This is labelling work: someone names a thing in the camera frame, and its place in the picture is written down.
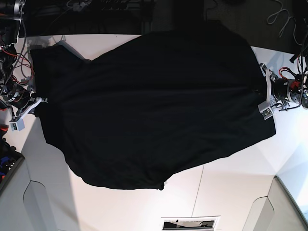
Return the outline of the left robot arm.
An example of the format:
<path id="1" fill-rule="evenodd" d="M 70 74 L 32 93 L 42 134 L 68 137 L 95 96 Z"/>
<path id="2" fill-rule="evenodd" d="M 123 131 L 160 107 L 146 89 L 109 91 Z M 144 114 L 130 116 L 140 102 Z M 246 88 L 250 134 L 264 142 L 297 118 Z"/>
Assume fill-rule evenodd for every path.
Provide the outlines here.
<path id="1" fill-rule="evenodd" d="M 296 61 L 298 73 L 289 67 L 281 67 L 278 74 L 268 69 L 265 64 L 259 66 L 265 74 L 267 84 L 266 100 L 258 105 L 263 118 L 269 119 L 274 110 L 290 111 L 299 107 L 308 108 L 308 36 L 305 35 L 301 49 L 290 59 Z"/>

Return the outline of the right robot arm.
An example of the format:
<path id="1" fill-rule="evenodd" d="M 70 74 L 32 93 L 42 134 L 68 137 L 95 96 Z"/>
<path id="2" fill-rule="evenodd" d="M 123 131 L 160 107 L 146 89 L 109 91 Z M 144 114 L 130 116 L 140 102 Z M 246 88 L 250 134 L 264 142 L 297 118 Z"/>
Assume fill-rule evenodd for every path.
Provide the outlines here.
<path id="1" fill-rule="evenodd" d="M 30 81 L 34 78 L 34 69 L 23 55 L 26 33 L 21 51 L 18 52 L 15 48 L 20 29 L 26 32 L 23 22 L 24 6 L 24 0 L 0 2 L 0 109 L 10 111 L 11 123 L 22 120 L 25 115 L 33 113 L 40 103 L 48 101 L 32 93 Z M 15 69 L 23 66 L 30 69 L 30 77 L 18 80 L 13 73 Z"/>

